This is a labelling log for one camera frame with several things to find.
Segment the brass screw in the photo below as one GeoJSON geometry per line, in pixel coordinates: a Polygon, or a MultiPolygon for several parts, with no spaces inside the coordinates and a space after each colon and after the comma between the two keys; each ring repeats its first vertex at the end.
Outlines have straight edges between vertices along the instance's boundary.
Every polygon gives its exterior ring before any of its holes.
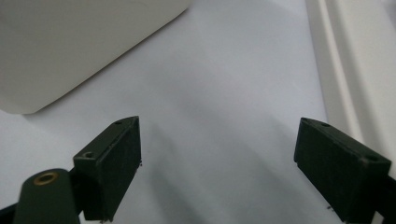
{"type": "Polygon", "coordinates": [[[35,178],[34,184],[37,186],[48,185],[49,183],[53,182],[56,178],[58,178],[58,173],[55,172],[48,172],[44,173],[35,178]]]}

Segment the white tabletop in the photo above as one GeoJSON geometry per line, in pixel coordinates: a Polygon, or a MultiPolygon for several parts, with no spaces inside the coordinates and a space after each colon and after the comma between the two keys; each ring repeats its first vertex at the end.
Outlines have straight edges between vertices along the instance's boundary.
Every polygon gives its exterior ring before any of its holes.
{"type": "Polygon", "coordinates": [[[304,0],[195,0],[52,105],[0,111],[0,207],[136,115],[143,166],[114,223],[341,223],[293,161],[300,117],[326,121],[304,0]]]}

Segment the screw hole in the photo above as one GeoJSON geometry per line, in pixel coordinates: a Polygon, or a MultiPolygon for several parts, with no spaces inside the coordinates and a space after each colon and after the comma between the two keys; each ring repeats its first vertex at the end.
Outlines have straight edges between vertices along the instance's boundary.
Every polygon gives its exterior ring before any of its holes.
{"type": "Polygon", "coordinates": [[[58,173],[49,172],[35,178],[34,184],[37,186],[47,185],[58,177],[58,173]]]}
{"type": "Polygon", "coordinates": [[[82,155],[85,158],[92,158],[93,157],[93,152],[86,152],[82,155]]]}

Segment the black plastic part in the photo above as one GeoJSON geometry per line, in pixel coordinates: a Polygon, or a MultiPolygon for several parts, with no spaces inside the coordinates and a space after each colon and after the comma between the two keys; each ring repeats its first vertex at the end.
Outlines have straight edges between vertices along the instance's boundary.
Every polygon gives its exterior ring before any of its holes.
{"type": "Polygon", "coordinates": [[[80,214],[82,212],[82,205],[84,204],[84,199],[85,199],[83,186],[82,186],[84,181],[81,180],[80,175],[77,175],[76,168],[73,168],[71,171],[69,171],[69,176],[72,182],[72,189],[76,203],[76,213],[80,214]]]}
{"type": "Polygon", "coordinates": [[[52,169],[27,179],[13,223],[78,224],[69,173],[52,169]]]}
{"type": "Polygon", "coordinates": [[[301,119],[294,160],[342,221],[372,222],[388,159],[327,123],[301,119]]]}
{"type": "Polygon", "coordinates": [[[376,210],[385,218],[383,224],[396,223],[396,180],[388,176],[382,184],[376,210]]]}
{"type": "Polygon", "coordinates": [[[7,208],[0,210],[0,223],[1,224],[11,224],[14,220],[15,209],[17,205],[14,203],[7,208]]]}
{"type": "Polygon", "coordinates": [[[113,220],[141,163],[139,118],[114,122],[73,159],[85,218],[113,220]]]}

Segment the white object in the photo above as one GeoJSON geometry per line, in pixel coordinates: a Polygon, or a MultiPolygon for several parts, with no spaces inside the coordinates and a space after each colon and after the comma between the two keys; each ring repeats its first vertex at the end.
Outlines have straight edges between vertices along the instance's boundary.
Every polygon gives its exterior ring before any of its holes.
{"type": "Polygon", "coordinates": [[[0,1],[0,109],[36,112],[164,26],[189,3],[0,1]]]}
{"type": "Polygon", "coordinates": [[[306,4],[330,124],[396,161],[396,33],[382,3],[306,4]]]}

